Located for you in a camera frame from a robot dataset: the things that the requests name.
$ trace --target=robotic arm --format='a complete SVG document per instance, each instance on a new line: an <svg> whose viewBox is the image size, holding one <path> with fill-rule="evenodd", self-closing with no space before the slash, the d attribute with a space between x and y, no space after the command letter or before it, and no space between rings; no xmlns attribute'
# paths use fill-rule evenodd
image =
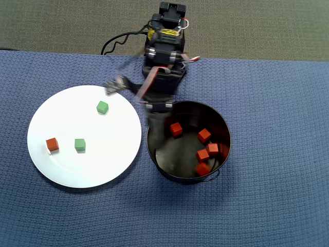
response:
<svg viewBox="0 0 329 247"><path fill-rule="evenodd" d="M162 2L159 13L153 14L152 19L139 32L121 34L109 41L126 35L122 43L115 42L115 48L117 43L124 44L131 34L147 35L143 51L144 84L134 84L127 77L117 75L115 80L105 84L105 90L109 95L128 89L140 99L140 102L145 105L156 147L160 147L164 140L163 125L171 113L173 95L186 74L186 64L200 58L190 59L184 53L184 29L189 25L185 12L185 5ZM114 50L113 48L112 51L104 53L109 42L105 44L101 54L105 55Z"/></svg>

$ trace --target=blue tablecloth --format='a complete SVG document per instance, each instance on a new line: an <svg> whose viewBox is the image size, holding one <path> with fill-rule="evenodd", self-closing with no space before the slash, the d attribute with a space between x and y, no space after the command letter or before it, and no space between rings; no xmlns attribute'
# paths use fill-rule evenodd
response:
<svg viewBox="0 0 329 247"><path fill-rule="evenodd" d="M166 180L142 144L115 180L91 189L43 177L29 122L53 94L102 85L128 57L0 52L0 246L328 246L329 63L201 59L177 100L218 110L232 150L218 179ZM141 83L141 61L127 70Z"/></svg>

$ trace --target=black cable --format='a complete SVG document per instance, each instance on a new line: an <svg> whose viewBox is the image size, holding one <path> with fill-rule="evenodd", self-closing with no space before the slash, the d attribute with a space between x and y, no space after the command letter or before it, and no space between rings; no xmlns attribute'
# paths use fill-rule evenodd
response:
<svg viewBox="0 0 329 247"><path fill-rule="evenodd" d="M115 46L116 46L117 44L120 44L120 45L125 44L125 42L127 41L129 35L138 35L138 34L142 34L142 33L140 33L140 32L125 32L125 33L123 33L123 34L120 34L120 35L115 36L114 38L110 39L109 41L107 41L107 42L104 44L103 49L102 49L102 52L101 52L101 55L106 55L106 54L108 54L108 53L112 53L112 52L115 50ZM114 43L114 45L113 45L112 50L111 50L111 51L107 51L107 52L104 53L105 48L106 48L106 46L107 46L109 43L111 43L113 40L116 40L116 39L118 39L118 38L120 38L120 37L122 37L122 36L125 36L125 39L124 39L123 42L118 42L118 41L116 41L116 42Z"/></svg>
<svg viewBox="0 0 329 247"><path fill-rule="evenodd" d="M0 50L15 50L15 51L19 51L19 50L16 50L16 49L6 48L6 47L0 47Z"/></svg>
<svg viewBox="0 0 329 247"><path fill-rule="evenodd" d="M115 50L115 46L116 46L117 44L120 44L120 45L125 44L125 43L127 42L127 39L128 39L128 37L129 37L129 35L138 35L138 34L145 34L145 35L146 35L147 32L143 32L143 30L144 30L145 28L149 28L149 27L150 27L150 25L149 25L149 24L150 24L150 21L151 21L151 20L149 20L148 23L147 23L146 25L144 25L144 26L143 26L138 32L125 32L125 33L122 33L122 34L120 34L120 35L117 35L117 36L115 36L114 38L112 38L112 39L110 39L109 41L107 41L107 42L104 44L103 48L102 48L101 55L106 55L106 54L112 53L112 52ZM114 45L113 45L112 50L111 50L111 51L107 51L107 52L104 53L105 48L107 47L107 45L108 45L109 43L111 43L113 40L116 40L116 39L118 39L118 38L120 38L120 37L122 37L122 36L126 36L123 42L118 42L118 41L116 41L116 42L114 43Z"/></svg>

